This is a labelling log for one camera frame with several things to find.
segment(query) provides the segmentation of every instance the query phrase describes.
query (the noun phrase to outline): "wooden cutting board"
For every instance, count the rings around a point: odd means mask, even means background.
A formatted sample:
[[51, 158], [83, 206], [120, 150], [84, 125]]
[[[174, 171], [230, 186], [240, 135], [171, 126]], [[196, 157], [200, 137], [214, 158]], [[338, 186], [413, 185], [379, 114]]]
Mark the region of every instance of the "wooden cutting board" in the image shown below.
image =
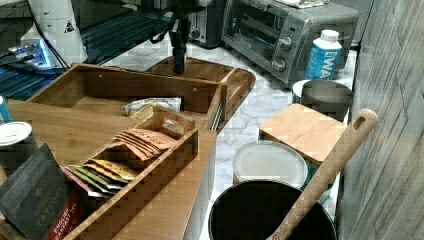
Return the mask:
[[300, 104], [292, 104], [260, 126], [263, 139], [288, 145], [319, 166], [346, 125]]

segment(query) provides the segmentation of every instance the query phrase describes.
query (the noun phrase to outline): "metal can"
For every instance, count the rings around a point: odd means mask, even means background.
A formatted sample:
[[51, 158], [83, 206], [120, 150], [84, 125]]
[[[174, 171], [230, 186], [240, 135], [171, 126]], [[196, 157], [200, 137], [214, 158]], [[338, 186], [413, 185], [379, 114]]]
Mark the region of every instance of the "metal can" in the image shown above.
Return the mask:
[[32, 127], [26, 122], [0, 125], [0, 164], [10, 176], [38, 149]]
[[5, 100], [0, 96], [0, 124], [11, 122], [12, 118], [7, 110]]

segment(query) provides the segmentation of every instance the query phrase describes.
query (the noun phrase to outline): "toaster oven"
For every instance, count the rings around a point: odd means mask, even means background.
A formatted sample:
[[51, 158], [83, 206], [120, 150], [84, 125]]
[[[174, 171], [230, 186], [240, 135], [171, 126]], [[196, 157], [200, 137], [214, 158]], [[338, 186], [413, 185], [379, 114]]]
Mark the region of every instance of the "toaster oven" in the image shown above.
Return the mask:
[[335, 3], [298, 9], [273, 0], [228, 0], [222, 38], [287, 87], [305, 77], [312, 41], [321, 31], [339, 32], [344, 68], [359, 18], [357, 10]]

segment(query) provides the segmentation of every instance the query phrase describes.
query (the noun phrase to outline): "black pot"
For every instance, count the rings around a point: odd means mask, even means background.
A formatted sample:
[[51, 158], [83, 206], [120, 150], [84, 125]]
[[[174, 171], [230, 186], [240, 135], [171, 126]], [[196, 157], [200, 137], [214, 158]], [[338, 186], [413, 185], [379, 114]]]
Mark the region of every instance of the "black pot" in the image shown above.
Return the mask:
[[[209, 216], [211, 240], [265, 240], [277, 229], [302, 193], [289, 185], [268, 181], [242, 182], [223, 192]], [[334, 224], [315, 204], [289, 239], [337, 240]]]

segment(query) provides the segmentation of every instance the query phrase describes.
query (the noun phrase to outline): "marble countertop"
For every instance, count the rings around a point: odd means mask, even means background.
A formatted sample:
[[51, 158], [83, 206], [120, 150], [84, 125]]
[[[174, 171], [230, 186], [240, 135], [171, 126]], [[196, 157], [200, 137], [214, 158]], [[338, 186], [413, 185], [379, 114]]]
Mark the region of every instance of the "marble countertop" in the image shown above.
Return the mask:
[[[126, 69], [144, 71], [160, 60], [172, 55], [172, 46], [167, 36], [162, 42], [149, 41], [131, 49], [105, 63]], [[217, 62], [251, 71], [256, 76], [256, 84], [246, 99], [222, 129], [217, 137], [215, 160], [215, 182], [200, 240], [208, 240], [207, 219], [212, 204], [217, 197], [233, 183], [232, 158], [242, 145], [258, 139], [259, 126], [291, 104], [291, 92], [284, 89], [282, 81], [265, 72], [259, 66], [235, 50], [225, 48], [203, 49], [189, 43], [187, 56]], [[350, 51], [345, 69], [341, 70], [336, 81], [352, 87], [356, 62], [356, 52]], [[329, 197], [320, 203], [334, 219], [338, 180], [329, 192]]]

